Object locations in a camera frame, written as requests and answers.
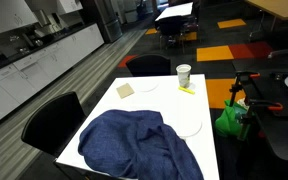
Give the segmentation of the yellow cylindrical marker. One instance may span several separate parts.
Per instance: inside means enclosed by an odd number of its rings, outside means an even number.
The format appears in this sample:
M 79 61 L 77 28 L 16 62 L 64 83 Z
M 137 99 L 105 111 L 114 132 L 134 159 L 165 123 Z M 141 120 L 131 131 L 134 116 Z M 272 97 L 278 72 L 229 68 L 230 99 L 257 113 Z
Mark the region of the yellow cylindrical marker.
M 181 91 L 187 92 L 189 94 L 195 94 L 195 91 L 187 89 L 187 88 L 184 88 L 184 87 L 181 87 L 181 86 L 179 86 L 178 89 L 181 90 Z

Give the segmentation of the white paper cup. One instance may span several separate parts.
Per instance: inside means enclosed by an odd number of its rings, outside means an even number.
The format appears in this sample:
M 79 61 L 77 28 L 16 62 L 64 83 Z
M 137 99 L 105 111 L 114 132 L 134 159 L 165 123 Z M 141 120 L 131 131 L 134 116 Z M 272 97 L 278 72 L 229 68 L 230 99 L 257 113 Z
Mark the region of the white paper cup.
M 190 84 L 191 66 L 189 64 L 181 64 L 176 67 L 176 72 L 181 87 L 187 88 Z

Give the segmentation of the clear plate near cardboard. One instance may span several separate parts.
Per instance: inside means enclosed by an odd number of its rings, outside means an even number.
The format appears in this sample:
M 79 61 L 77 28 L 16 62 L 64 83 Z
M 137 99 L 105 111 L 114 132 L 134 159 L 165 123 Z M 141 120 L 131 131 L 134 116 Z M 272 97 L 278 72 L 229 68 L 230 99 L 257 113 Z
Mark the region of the clear plate near cardboard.
M 141 79 L 139 81 L 135 81 L 132 84 L 132 87 L 139 92 L 149 92 L 158 87 L 158 83 L 152 80 Z

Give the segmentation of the brown cardboard square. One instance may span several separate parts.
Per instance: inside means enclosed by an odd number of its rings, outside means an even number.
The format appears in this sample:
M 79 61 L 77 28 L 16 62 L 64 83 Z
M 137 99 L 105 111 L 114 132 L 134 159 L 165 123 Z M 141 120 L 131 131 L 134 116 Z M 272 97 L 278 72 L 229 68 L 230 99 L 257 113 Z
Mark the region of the brown cardboard square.
M 134 93 L 134 90 L 132 89 L 132 87 L 126 83 L 120 87 L 117 88 L 117 93 L 120 96 L 121 99 L 131 95 Z

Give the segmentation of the black chair at table end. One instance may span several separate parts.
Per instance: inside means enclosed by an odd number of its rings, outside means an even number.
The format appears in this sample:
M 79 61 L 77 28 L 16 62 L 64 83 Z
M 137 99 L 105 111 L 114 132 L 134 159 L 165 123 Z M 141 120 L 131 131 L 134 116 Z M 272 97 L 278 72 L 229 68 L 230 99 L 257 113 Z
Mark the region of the black chair at table end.
M 171 60 L 158 54 L 136 56 L 129 60 L 126 66 L 134 77 L 171 74 Z

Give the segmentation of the clear plate near cloth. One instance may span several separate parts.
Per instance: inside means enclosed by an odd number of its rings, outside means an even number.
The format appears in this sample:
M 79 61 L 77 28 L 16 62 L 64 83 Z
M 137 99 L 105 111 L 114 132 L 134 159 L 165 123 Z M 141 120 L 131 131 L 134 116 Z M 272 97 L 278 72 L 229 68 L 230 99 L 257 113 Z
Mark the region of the clear plate near cloth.
M 188 138 L 196 135 L 202 127 L 201 120 L 185 111 L 172 113 L 165 120 L 165 123 L 170 125 L 181 138 Z

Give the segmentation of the blue cloth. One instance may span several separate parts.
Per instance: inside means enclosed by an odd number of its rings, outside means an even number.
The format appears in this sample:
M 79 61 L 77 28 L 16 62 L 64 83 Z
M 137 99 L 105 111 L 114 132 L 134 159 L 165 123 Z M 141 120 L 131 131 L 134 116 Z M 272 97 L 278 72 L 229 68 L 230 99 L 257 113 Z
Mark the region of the blue cloth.
M 204 180 L 188 145 L 160 113 L 109 110 L 82 131 L 78 152 L 95 171 L 136 180 Z

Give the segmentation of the stainless steel refrigerator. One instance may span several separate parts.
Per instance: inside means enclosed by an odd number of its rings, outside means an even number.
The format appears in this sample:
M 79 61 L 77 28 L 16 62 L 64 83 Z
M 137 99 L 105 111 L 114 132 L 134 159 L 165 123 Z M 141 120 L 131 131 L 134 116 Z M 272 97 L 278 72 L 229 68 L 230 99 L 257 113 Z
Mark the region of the stainless steel refrigerator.
M 116 41 L 122 36 L 118 18 L 110 0 L 80 0 L 83 7 L 82 19 L 85 23 L 94 22 L 106 43 Z

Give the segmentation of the white background table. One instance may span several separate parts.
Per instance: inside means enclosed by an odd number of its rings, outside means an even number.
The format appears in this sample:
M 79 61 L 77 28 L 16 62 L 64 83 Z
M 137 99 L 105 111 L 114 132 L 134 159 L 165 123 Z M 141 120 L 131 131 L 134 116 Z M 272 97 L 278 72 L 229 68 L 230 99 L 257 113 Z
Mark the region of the white background table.
M 187 16 L 191 14 L 193 7 L 193 3 L 185 3 L 181 5 L 176 5 L 172 7 L 167 7 L 156 19 L 155 21 L 159 21 L 160 19 L 171 17 L 171 16 Z

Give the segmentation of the green bag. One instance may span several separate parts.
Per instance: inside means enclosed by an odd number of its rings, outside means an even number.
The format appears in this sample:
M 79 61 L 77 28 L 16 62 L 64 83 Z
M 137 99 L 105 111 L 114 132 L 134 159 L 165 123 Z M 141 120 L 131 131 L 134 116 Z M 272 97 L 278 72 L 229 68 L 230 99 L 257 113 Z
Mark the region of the green bag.
M 229 100 L 224 101 L 225 107 L 219 118 L 215 121 L 215 128 L 218 135 L 223 137 L 236 136 L 244 141 L 248 132 L 248 125 L 242 122 L 242 116 L 249 109 L 242 99 L 231 105 Z

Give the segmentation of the black chair at table side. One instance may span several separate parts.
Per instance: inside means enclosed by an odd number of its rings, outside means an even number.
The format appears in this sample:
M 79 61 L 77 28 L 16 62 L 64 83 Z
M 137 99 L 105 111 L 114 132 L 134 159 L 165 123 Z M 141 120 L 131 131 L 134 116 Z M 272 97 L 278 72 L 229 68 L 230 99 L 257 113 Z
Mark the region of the black chair at table side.
M 68 92 L 49 100 L 33 113 L 21 140 L 58 158 L 85 119 L 77 94 Z

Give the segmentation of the white kitchen cabinets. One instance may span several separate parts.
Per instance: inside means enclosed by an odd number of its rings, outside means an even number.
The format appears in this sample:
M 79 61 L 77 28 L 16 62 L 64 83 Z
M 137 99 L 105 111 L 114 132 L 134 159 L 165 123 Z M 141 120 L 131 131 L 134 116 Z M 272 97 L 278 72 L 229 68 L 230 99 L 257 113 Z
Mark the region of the white kitchen cabinets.
M 104 43 L 96 23 L 0 69 L 0 120 Z

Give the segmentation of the black side table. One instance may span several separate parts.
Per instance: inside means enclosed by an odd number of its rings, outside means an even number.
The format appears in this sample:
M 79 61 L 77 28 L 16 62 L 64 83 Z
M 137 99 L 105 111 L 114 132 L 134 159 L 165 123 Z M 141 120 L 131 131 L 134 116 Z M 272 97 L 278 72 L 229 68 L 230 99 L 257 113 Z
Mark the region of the black side table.
M 288 57 L 234 60 L 233 67 L 272 152 L 288 161 Z

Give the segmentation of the wooden table top corner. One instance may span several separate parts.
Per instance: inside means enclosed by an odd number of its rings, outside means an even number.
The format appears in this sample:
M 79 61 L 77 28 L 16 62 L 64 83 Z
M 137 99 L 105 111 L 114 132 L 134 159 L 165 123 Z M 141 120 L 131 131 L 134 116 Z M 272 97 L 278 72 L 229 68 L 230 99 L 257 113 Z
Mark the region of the wooden table top corner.
M 246 2 L 280 19 L 288 19 L 288 0 L 246 0 Z

